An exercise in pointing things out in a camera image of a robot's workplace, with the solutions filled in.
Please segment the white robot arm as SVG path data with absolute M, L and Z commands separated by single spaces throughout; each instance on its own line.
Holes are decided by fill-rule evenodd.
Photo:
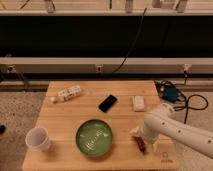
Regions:
M 170 104 L 161 103 L 147 111 L 130 134 L 149 144 L 154 144 L 163 134 L 213 159 L 213 132 L 178 122 L 173 119 L 174 115 L 175 110 Z

